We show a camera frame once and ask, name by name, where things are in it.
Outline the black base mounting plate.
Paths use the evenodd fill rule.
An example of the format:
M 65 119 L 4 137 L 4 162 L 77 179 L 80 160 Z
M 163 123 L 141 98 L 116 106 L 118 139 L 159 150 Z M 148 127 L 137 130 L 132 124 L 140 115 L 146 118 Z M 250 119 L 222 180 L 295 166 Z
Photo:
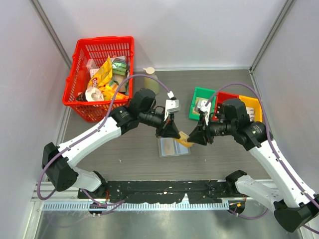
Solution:
M 226 181 L 109 181 L 102 199 L 131 204 L 181 203 L 187 196 L 191 204 L 220 203 L 222 198 L 242 198 Z

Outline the yellow plastic bin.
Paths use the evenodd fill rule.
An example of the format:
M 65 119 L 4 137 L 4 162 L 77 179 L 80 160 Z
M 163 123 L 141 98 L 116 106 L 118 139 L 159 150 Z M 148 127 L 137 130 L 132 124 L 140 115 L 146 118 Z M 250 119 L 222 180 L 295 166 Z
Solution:
M 254 121 L 263 121 L 263 115 L 262 115 L 262 108 L 259 103 L 259 100 L 257 98 L 247 97 L 240 95 L 239 99 L 245 104 L 245 106 L 248 108 L 247 112 L 249 113 L 249 110 L 252 108 L 254 110 Z

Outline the cards in yellow bin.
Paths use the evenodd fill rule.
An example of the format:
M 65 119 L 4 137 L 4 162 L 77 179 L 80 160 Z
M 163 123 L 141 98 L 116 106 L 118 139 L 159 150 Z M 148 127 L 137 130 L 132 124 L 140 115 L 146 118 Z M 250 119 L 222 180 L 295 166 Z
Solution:
M 255 121 L 255 110 L 254 110 L 254 108 L 246 107 L 246 112 L 249 115 L 250 122 L 254 122 Z

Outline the red plastic bin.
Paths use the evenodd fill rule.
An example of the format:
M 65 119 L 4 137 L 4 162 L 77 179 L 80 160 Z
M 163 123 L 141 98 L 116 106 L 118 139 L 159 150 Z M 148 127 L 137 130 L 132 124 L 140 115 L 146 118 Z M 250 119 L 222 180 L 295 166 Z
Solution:
M 224 115 L 223 102 L 228 99 L 239 98 L 239 95 L 227 93 L 227 92 L 218 92 L 215 100 L 214 114 L 212 116 L 213 121 L 221 119 Z

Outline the yellow snack bag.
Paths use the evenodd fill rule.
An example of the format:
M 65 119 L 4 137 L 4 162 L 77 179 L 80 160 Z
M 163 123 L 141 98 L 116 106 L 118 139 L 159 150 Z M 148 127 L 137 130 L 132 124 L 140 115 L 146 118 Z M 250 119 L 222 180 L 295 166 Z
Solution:
M 104 101 L 110 101 L 113 98 L 115 91 L 117 89 L 119 89 L 119 92 L 115 96 L 116 100 L 127 100 L 129 98 L 129 96 L 126 95 L 128 82 L 124 83 L 121 87 L 119 87 L 119 85 L 128 76 L 129 71 L 127 69 L 127 73 L 124 76 L 114 74 L 112 69 L 112 60 L 114 58 L 115 57 L 110 58 L 108 56 L 108 59 L 103 63 L 99 70 L 97 70 L 95 74 L 92 75 L 87 85 L 88 88 L 98 88 L 104 96 Z

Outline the gold VIP card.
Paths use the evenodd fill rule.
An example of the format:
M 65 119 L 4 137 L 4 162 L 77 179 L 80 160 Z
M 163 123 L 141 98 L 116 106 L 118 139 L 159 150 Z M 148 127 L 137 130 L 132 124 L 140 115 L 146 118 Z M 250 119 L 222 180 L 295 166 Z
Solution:
M 187 148 L 192 147 L 194 145 L 193 142 L 188 142 L 187 141 L 189 136 L 186 133 L 184 133 L 183 131 L 179 132 L 179 136 L 180 136 L 180 138 L 178 138 L 178 139 L 175 138 L 176 142 L 180 143 L 181 145 L 183 145 L 183 146 L 185 146 Z
M 175 154 L 174 140 L 172 138 L 162 138 L 161 150 L 162 150 L 163 156 L 174 155 Z

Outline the red plastic shopping basket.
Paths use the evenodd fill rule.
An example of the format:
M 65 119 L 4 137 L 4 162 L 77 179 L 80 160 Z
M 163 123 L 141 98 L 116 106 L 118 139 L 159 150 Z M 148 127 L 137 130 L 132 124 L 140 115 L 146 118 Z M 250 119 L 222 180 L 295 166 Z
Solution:
M 134 69 L 134 54 L 135 46 L 132 36 L 102 36 L 78 40 L 72 56 L 70 73 L 66 78 L 62 97 L 63 104 L 72 108 L 87 122 L 101 121 L 106 116 L 110 101 L 76 101 L 77 96 L 86 90 L 90 80 L 86 64 L 88 60 L 93 59 L 95 64 L 100 67 L 107 60 L 107 57 L 126 56 L 131 76 Z

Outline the green plastic bin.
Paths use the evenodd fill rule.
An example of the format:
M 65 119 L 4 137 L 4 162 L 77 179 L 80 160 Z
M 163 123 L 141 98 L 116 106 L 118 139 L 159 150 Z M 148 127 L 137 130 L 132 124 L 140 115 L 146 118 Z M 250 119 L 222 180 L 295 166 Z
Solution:
M 199 101 L 208 101 L 215 92 L 212 89 L 195 87 L 188 115 L 189 119 L 199 121 L 199 113 L 195 111 L 196 104 Z

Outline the cards in green bin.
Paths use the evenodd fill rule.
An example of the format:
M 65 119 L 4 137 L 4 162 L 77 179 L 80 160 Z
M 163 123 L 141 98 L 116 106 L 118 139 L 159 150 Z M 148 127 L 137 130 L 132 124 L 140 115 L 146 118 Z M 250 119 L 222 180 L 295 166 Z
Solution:
M 194 112 L 196 112 L 196 114 L 199 115 L 201 107 L 205 105 L 206 103 L 207 103 L 207 99 L 197 97 L 195 100 Z

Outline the aluminium frame rail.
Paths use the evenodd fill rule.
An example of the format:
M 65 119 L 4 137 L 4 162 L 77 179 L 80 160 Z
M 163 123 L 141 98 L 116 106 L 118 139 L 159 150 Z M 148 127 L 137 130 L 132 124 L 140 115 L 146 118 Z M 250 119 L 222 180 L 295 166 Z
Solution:
M 37 186 L 34 188 L 34 191 L 31 196 L 31 201 L 41 201 L 37 194 Z M 51 182 L 41 182 L 40 184 L 40 194 L 42 197 L 48 197 L 50 193 L 54 190 L 54 186 Z M 76 187 L 70 187 L 65 191 L 55 191 L 46 201 L 70 201 L 78 199 L 79 189 Z

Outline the grey card holder wallet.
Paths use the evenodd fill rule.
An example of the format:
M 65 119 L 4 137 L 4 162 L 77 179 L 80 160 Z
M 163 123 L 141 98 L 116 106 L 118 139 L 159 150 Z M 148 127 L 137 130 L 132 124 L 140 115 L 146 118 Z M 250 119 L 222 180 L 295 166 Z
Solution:
M 158 139 L 159 157 L 160 157 L 160 158 L 190 155 L 190 148 L 187 148 L 187 147 L 181 145 L 180 143 L 176 142 L 175 139 L 173 139 L 173 140 L 174 140 L 175 154 L 174 154 L 174 155 L 166 155 L 166 156 L 163 156 L 163 155 L 162 155 L 162 150 L 161 150 L 161 139 L 162 139 L 162 138 L 159 138 L 159 139 Z

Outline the green snack packet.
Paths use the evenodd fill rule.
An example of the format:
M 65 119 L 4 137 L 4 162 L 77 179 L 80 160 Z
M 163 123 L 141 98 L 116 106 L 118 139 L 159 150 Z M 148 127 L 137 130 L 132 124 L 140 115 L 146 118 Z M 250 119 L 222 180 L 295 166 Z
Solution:
M 127 73 L 128 61 L 125 56 L 116 57 L 112 60 L 112 69 L 114 74 L 124 76 Z

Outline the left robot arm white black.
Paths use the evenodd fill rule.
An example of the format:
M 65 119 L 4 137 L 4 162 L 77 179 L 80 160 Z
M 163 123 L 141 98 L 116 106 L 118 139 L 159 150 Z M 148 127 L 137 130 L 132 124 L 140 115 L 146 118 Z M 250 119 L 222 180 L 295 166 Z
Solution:
M 114 108 L 98 124 L 76 138 L 58 146 L 52 142 L 44 147 L 42 168 L 54 186 L 62 192 L 70 187 L 87 191 L 95 198 L 102 198 L 107 191 L 107 182 L 96 171 L 88 172 L 77 164 L 89 153 L 104 143 L 120 137 L 138 127 L 140 123 L 154 127 L 156 136 L 179 139 L 174 123 L 174 113 L 180 109 L 179 101 L 168 93 L 163 112 L 155 109 L 156 95 L 150 89 L 140 89 L 130 101 Z

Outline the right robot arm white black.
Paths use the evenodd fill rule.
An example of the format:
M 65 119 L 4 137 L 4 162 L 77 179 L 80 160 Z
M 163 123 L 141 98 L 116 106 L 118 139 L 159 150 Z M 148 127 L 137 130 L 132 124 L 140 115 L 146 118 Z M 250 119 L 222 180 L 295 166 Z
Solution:
M 246 172 L 237 170 L 226 177 L 225 191 L 229 196 L 247 195 L 271 211 L 277 222 L 294 232 L 319 214 L 319 196 L 296 174 L 282 155 L 266 126 L 250 121 L 245 104 L 238 98 L 224 101 L 224 118 L 212 121 L 210 103 L 200 100 L 195 110 L 200 114 L 188 142 L 207 145 L 216 136 L 231 135 L 266 170 L 277 189 L 257 182 Z

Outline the white paper roll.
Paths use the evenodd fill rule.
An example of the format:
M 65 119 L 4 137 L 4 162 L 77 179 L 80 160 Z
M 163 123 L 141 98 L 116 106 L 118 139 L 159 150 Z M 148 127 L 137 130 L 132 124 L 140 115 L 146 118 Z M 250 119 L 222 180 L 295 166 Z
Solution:
M 99 102 L 104 100 L 102 92 L 95 87 L 89 87 L 85 91 L 85 98 L 88 102 Z

